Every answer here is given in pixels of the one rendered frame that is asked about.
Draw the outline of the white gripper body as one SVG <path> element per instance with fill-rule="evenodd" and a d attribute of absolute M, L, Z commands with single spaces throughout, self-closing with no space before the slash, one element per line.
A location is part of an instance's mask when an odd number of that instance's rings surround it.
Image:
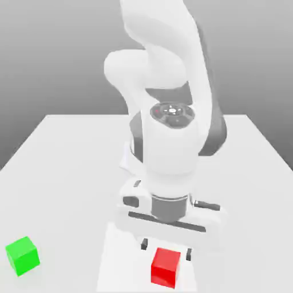
<path fill-rule="evenodd" d="M 116 206 L 116 226 L 122 231 L 191 248 L 221 246 L 226 222 L 227 211 L 220 205 L 187 205 L 185 216 L 172 223 L 140 208 Z"/>

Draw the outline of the small green cube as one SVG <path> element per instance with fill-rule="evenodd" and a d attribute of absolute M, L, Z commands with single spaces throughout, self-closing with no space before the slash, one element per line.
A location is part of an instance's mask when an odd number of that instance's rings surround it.
<path fill-rule="evenodd" d="M 38 250 L 28 236 L 7 245 L 5 251 L 17 276 L 21 276 L 40 265 Z"/>

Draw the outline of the small red cube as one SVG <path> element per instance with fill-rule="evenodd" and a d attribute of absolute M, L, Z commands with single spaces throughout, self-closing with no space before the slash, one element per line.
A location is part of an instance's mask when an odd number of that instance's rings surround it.
<path fill-rule="evenodd" d="M 158 247 L 151 264 L 151 282 L 175 288 L 181 253 Z"/>

